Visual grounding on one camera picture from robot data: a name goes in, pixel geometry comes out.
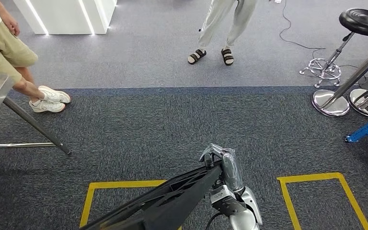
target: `yellow floor marking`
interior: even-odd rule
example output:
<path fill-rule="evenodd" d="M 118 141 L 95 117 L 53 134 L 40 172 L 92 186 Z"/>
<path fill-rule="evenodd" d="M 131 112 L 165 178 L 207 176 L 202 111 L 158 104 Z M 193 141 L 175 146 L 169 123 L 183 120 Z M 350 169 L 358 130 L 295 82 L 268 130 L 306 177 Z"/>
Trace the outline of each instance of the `yellow floor marking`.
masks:
<path fill-rule="evenodd" d="M 84 209 L 81 215 L 80 228 L 88 223 L 88 216 L 90 215 L 91 204 L 95 189 L 157 187 L 164 182 L 166 182 L 166 180 L 112 181 L 90 183 L 90 185 L 88 186 L 87 197 L 85 198 Z"/>
<path fill-rule="evenodd" d="M 368 221 L 366 220 L 365 215 L 359 207 L 355 197 L 353 196 L 352 191 L 350 190 L 348 183 L 346 182 L 344 176 L 339 172 L 330 172 L 330 173 L 320 173 L 320 174 L 310 174 L 310 175 L 298 175 L 298 176 L 284 176 L 277 178 L 280 181 L 281 190 L 283 192 L 283 198 L 286 203 L 288 212 L 290 214 L 291 222 L 293 223 L 294 230 L 301 230 L 301 226 L 299 224 L 297 214 L 294 210 L 293 203 L 291 202 L 290 194 L 287 190 L 286 183 L 296 183 L 296 182 L 306 182 L 306 181 L 319 181 L 319 180 L 329 180 L 329 179 L 338 179 L 341 183 L 346 196 L 349 199 L 354 211 L 356 212 L 357 217 L 359 218 L 360 223 L 362 224 L 365 230 L 368 230 Z"/>

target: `chrome stool base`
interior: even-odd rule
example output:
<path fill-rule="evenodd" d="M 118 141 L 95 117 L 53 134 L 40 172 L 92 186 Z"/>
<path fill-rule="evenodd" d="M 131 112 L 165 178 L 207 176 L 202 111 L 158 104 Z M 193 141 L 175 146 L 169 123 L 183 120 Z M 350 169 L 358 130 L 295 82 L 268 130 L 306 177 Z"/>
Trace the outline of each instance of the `chrome stool base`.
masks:
<path fill-rule="evenodd" d="M 309 70 L 313 75 L 320 78 L 318 84 L 315 84 L 315 88 L 319 88 L 322 80 L 335 80 L 334 86 L 340 85 L 341 68 L 334 63 L 328 63 L 327 59 L 315 58 L 308 63 L 308 66 L 300 70 L 301 75 L 305 74 L 305 71 Z"/>

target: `foot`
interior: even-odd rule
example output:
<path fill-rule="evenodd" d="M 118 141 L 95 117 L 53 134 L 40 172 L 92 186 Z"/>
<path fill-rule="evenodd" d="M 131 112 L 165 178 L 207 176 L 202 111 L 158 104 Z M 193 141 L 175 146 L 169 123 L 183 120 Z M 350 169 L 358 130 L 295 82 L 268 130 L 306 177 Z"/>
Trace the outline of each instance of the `foot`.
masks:
<path fill-rule="evenodd" d="M 232 56 L 232 51 L 230 49 L 222 49 L 221 54 L 225 65 L 230 66 L 233 64 L 234 59 Z"/>
<path fill-rule="evenodd" d="M 45 97 L 41 98 L 43 101 L 55 103 L 70 103 L 71 98 L 68 94 L 62 91 L 55 91 L 47 86 L 39 86 L 39 90 L 44 93 Z"/>
<path fill-rule="evenodd" d="M 207 52 L 205 50 L 197 49 L 195 53 L 188 56 L 188 63 L 191 65 L 195 64 L 199 59 L 207 55 Z"/>
<path fill-rule="evenodd" d="M 29 101 L 30 107 L 33 109 L 33 112 L 35 113 L 42 113 L 42 112 L 53 112 L 58 113 L 63 111 L 66 108 L 66 105 L 63 103 L 53 103 L 48 101 L 42 101 L 38 100 L 35 103 L 32 103 L 32 101 Z"/>

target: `sandal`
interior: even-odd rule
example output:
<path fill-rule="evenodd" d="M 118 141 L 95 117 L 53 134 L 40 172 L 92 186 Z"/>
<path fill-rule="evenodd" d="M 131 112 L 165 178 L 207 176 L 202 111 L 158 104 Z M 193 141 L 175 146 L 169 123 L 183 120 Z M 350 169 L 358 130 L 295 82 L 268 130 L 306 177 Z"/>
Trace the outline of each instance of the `sandal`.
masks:
<path fill-rule="evenodd" d="M 190 62 L 188 61 L 188 63 L 190 63 L 191 65 L 195 64 L 199 59 L 201 59 L 202 57 L 204 57 L 205 55 L 207 55 L 207 51 L 204 50 L 204 52 L 202 52 L 201 50 L 197 49 L 195 51 L 195 53 L 191 54 L 190 57 L 192 57 L 194 59 L 194 62 Z"/>
<path fill-rule="evenodd" d="M 230 49 L 225 49 L 225 50 L 222 49 L 221 54 L 223 57 L 223 61 L 225 62 L 225 65 L 230 66 L 233 64 L 233 62 L 228 63 L 229 60 L 234 60 Z"/>

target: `hand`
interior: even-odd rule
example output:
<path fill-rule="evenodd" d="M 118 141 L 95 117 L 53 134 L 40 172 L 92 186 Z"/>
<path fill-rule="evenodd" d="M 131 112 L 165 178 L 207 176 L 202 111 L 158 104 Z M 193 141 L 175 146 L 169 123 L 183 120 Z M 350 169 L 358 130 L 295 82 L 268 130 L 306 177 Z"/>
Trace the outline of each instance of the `hand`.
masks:
<path fill-rule="evenodd" d="M 9 29 L 9 31 L 17 37 L 20 33 L 19 25 L 18 22 L 12 17 L 12 15 L 10 15 L 8 12 L 5 12 L 0 14 L 0 18 Z"/>

